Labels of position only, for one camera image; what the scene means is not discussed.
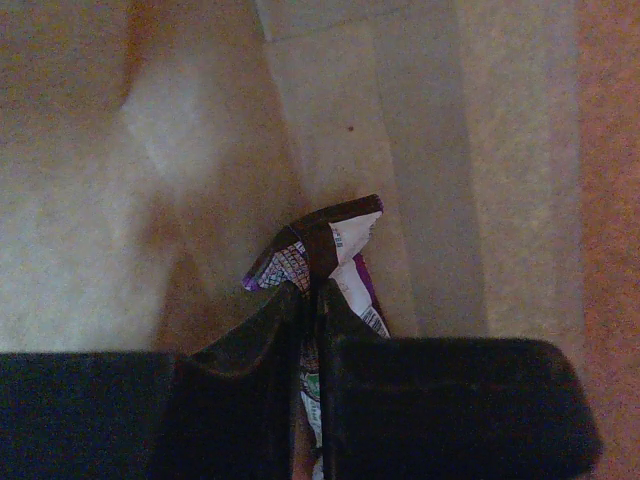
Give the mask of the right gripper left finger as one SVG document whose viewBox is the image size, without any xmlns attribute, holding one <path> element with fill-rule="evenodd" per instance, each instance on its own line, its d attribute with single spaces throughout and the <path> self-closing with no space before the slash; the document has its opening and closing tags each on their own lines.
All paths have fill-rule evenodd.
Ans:
<svg viewBox="0 0 640 480">
<path fill-rule="evenodd" d="M 303 300 L 192 355 L 5 353 L 5 479 L 288 479 Z"/>
</svg>

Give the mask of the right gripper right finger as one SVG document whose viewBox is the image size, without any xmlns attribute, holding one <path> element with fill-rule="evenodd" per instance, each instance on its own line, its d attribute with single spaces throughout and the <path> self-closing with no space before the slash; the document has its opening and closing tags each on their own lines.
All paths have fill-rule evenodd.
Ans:
<svg viewBox="0 0 640 480">
<path fill-rule="evenodd" d="M 532 339 L 391 338 L 318 294 L 328 479 L 573 479 L 602 440 L 579 378 Z"/>
</svg>

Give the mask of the brown chocolate bar wrapper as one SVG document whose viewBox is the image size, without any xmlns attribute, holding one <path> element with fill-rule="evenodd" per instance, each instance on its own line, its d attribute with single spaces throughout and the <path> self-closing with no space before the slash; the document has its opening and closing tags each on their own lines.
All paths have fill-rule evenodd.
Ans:
<svg viewBox="0 0 640 480">
<path fill-rule="evenodd" d="M 376 195 L 326 207 L 287 225 L 243 279 L 248 291 L 294 284 L 308 303 L 300 346 L 303 423 L 312 437 L 314 479 L 382 479 L 372 407 L 358 403 L 353 427 L 335 385 L 337 355 L 356 341 L 381 342 L 390 333 L 380 312 L 362 249 L 383 213 Z"/>
</svg>

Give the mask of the red paper bag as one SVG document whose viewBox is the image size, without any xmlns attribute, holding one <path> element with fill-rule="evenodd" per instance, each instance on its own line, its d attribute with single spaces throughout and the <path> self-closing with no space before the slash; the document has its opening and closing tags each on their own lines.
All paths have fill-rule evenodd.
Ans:
<svg viewBox="0 0 640 480">
<path fill-rule="evenodd" d="M 2 3 L 3 351 L 199 349 L 371 193 L 391 331 L 557 344 L 637 478 L 637 2 Z"/>
</svg>

